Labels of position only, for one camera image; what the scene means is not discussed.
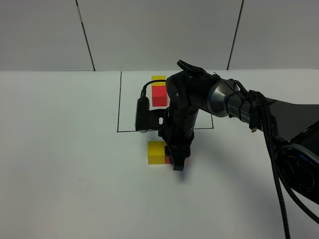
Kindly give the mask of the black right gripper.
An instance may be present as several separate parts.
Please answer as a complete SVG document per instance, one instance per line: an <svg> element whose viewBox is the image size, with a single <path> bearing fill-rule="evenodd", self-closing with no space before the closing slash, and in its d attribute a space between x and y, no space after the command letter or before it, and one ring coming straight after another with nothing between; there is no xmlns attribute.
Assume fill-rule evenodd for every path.
<svg viewBox="0 0 319 239"><path fill-rule="evenodd" d="M165 141L165 157L170 156L174 171L183 171L186 158L190 157L190 145L194 139L193 127L164 127L158 131L159 137Z"/></svg>

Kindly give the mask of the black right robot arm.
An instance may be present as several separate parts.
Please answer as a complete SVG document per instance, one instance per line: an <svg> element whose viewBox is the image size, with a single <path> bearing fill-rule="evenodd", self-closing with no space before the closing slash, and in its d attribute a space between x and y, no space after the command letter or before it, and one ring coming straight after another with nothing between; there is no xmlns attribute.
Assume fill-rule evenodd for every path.
<svg viewBox="0 0 319 239"><path fill-rule="evenodd" d="M161 131L175 170L183 170L194 138L197 113L237 118L251 131L260 130L270 155L273 175L286 191L319 201L319 107L266 98L234 79L222 79L178 61L181 71L168 77L170 104Z"/></svg>

